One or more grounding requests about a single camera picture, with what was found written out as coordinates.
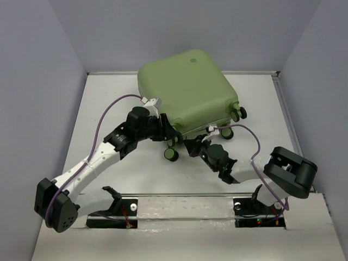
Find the green hard-shell suitcase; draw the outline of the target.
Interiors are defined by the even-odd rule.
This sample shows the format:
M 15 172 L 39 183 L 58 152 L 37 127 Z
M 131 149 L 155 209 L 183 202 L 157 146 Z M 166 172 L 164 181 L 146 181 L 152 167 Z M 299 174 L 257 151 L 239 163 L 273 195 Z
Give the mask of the green hard-shell suitcase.
M 234 135 L 229 126 L 247 117 L 244 107 L 227 78 L 207 52 L 190 49 L 143 65 L 137 74 L 140 95 L 159 98 L 159 113 L 166 114 L 170 125 L 181 136 L 170 139 L 164 157 L 176 161 L 176 146 L 185 139 L 205 134 L 208 125 L 227 130 L 224 139 Z

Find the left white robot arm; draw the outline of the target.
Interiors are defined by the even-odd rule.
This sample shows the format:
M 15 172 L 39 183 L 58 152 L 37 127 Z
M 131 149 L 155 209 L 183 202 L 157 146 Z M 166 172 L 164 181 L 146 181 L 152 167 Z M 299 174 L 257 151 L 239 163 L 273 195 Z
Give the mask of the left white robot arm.
M 103 171 L 118 163 L 137 148 L 139 142 L 180 139 L 166 114 L 152 115 L 145 107 L 134 107 L 125 122 L 103 141 L 93 144 L 90 154 L 70 171 L 49 180 L 42 179 L 36 188 L 34 210 L 48 228 L 61 233 L 82 215 L 79 194 Z

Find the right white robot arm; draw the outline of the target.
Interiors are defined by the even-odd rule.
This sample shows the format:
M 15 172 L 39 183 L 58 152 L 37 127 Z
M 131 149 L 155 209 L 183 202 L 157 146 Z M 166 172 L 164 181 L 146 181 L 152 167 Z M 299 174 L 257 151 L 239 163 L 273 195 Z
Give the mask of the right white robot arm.
M 226 184 L 240 184 L 259 179 L 250 200 L 251 209 L 256 213 L 265 212 L 275 202 L 283 203 L 290 196 L 306 199 L 309 197 L 318 166 L 312 161 L 284 148 L 275 147 L 269 161 L 263 166 L 255 163 L 255 155 L 250 163 L 243 165 L 229 157 L 220 144 L 212 144 L 206 135 L 183 141 L 190 157 L 199 157 Z

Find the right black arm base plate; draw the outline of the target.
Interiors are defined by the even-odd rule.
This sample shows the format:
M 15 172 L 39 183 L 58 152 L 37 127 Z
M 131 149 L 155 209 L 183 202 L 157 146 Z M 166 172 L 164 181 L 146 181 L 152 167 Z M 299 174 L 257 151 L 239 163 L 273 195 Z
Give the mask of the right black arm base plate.
M 285 228 L 283 209 L 265 206 L 249 197 L 233 199 L 236 228 Z

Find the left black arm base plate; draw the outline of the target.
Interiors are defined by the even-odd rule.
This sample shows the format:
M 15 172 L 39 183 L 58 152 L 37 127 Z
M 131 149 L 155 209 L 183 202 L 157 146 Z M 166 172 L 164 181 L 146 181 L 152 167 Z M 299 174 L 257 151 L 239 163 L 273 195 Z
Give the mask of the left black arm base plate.
M 138 198 L 124 197 L 118 209 L 99 211 L 87 216 L 86 226 L 95 229 L 136 229 Z

